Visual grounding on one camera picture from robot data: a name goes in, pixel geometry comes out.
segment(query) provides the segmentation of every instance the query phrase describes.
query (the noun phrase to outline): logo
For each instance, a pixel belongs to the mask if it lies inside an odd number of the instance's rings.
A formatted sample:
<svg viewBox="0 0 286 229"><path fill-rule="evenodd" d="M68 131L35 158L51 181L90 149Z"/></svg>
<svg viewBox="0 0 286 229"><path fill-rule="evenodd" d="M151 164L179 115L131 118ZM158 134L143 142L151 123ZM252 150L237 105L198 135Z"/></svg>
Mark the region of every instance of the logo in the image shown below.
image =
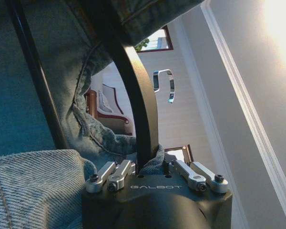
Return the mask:
<svg viewBox="0 0 286 229"><path fill-rule="evenodd" d="M145 185L131 185L130 188L132 189L173 189L173 188L177 188L180 189L182 186L181 185L157 185L154 187L151 186L145 186Z"/></svg>

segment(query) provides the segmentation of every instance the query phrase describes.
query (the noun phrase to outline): denim fabric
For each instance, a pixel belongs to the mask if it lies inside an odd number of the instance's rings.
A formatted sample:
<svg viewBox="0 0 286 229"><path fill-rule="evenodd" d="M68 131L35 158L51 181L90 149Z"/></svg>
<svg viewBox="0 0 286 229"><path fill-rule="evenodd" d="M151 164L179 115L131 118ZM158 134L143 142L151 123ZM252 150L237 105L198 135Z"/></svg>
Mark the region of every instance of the denim fabric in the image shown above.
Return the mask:
<svg viewBox="0 0 286 229"><path fill-rule="evenodd" d="M142 174L161 174L163 148ZM80 229L81 191L97 172L75 150L0 157L0 229Z"/></svg>
<svg viewBox="0 0 286 229"><path fill-rule="evenodd" d="M25 1L62 128L74 150L54 148L4 1L0 0L0 229L81 228L80 192L106 161L135 158L131 136L85 112L91 77L111 62L76 0ZM201 0L112 0L133 45ZM164 150L141 170L162 173Z"/></svg>

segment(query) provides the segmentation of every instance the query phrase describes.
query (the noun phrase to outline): metal handle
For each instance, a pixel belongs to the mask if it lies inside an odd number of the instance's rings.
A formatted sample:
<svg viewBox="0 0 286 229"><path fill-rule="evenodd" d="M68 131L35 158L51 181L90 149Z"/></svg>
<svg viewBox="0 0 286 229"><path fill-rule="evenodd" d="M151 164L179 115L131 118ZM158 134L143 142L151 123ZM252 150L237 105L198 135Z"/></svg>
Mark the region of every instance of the metal handle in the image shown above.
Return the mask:
<svg viewBox="0 0 286 229"><path fill-rule="evenodd" d="M133 110L138 171L159 148L158 111L151 80L110 1L79 0L87 20L117 66Z"/></svg>
<svg viewBox="0 0 286 229"><path fill-rule="evenodd" d="M153 91L155 93L160 91L160 86L159 86L160 73L166 73L170 81L170 96L168 98L168 102L172 104L175 98L175 82L174 82L174 75L170 69L157 70L153 72Z"/></svg>

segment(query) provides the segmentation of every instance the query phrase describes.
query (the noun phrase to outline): white trim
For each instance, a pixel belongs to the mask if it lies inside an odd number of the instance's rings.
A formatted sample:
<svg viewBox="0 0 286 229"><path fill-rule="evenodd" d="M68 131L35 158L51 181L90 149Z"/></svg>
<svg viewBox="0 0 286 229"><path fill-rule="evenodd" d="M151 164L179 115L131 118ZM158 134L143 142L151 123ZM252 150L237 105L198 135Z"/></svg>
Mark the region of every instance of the white trim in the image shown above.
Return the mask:
<svg viewBox="0 0 286 229"><path fill-rule="evenodd" d="M214 38L220 56L223 60L229 78L232 82L236 96L245 114L249 124L258 151L266 167L271 182L276 191L276 195L281 203L282 209L286 215L286 177L279 164L276 154L271 146L268 136L264 130L262 122L257 114L251 97L247 91L241 74L232 57L229 47L221 33L220 27L210 7L211 0L206 0L201 4L201 9Z"/></svg>
<svg viewBox="0 0 286 229"><path fill-rule="evenodd" d="M192 48L180 18L174 21L174 27L176 30L180 49L184 57L184 63L197 100L198 109L205 126L205 131L209 140L216 168L218 172L225 175L226 179L230 183L230 189L233 193L232 227L234 229L248 229L249 226L245 212L240 201L240 197L232 176L228 160L225 155L225 150L216 127L215 119L213 117L203 83L201 81Z"/></svg>

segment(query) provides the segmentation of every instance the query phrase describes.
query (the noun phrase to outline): black screw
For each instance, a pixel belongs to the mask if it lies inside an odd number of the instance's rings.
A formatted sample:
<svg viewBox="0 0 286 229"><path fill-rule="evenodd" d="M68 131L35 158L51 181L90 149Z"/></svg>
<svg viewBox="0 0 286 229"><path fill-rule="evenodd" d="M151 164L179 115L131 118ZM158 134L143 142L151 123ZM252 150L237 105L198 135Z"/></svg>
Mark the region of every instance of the black screw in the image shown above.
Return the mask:
<svg viewBox="0 0 286 229"><path fill-rule="evenodd" d="M219 174L216 174L215 175L215 181L217 183L222 183L224 181L225 177L223 175L219 175Z"/></svg>
<svg viewBox="0 0 286 229"><path fill-rule="evenodd" d="M110 192L115 192L116 191L116 184L115 183L110 183L107 187L107 190Z"/></svg>
<svg viewBox="0 0 286 229"><path fill-rule="evenodd" d="M95 182L95 181L97 181L98 179L99 179L99 175L97 175L97 174L93 174L93 175L90 176L90 181L91 181L91 182Z"/></svg>
<svg viewBox="0 0 286 229"><path fill-rule="evenodd" d="M201 192L206 191L206 184L199 184L198 185L198 190L201 191Z"/></svg>

